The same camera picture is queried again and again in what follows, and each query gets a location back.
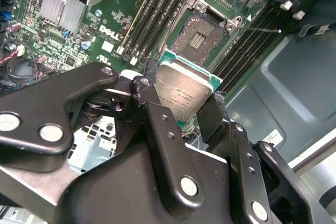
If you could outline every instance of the ram slot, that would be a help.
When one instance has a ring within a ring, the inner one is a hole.
[[[154,32],[151,31],[151,34],[153,34],[153,36],[151,36],[150,39],[146,43],[141,44],[142,48],[141,48],[141,50],[139,50],[141,52],[140,53],[140,60],[143,57],[149,56],[153,47],[158,42],[158,39],[161,37],[164,28],[169,23],[169,20],[173,17],[173,14],[174,14],[175,10],[177,9],[177,7],[179,6],[180,2],[182,2],[182,0],[171,0],[171,1],[169,1],[169,4],[167,6],[167,11],[162,13],[161,19],[158,22],[158,26],[157,26],[156,30]]]

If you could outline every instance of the wire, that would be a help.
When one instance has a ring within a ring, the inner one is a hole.
[[[25,46],[28,50],[28,53],[30,54],[30,57],[32,58],[33,64],[34,64],[34,70],[32,71],[32,74],[29,76],[17,76],[15,74],[12,74],[12,70],[8,67],[8,62],[11,61],[11,58],[9,61],[7,61],[6,63],[6,67],[5,67],[5,71],[7,73],[7,75],[13,79],[19,79],[19,80],[26,80],[26,83],[29,81],[32,81],[33,79],[36,79],[36,82],[38,82],[38,68],[36,65],[36,59],[34,56],[33,51],[31,50],[31,48],[28,46],[28,44],[26,44],[25,42],[19,40],[19,39],[9,39],[7,41],[5,41],[1,46],[0,46],[0,52],[3,53],[4,47],[6,45],[8,45],[9,43],[20,43],[23,46]]]

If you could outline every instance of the chip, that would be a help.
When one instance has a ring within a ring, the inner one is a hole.
[[[68,58],[65,61],[65,64],[73,67],[75,65],[75,62],[76,60],[73,57],[68,56]]]

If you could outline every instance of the motherboard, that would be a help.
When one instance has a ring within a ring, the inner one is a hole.
[[[143,72],[165,49],[229,91],[316,0],[2,0],[0,44],[18,39],[47,70],[101,61]]]

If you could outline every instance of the silver heatsink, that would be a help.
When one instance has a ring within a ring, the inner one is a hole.
[[[40,16],[56,26],[75,34],[86,5],[79,0],[43,0]]]

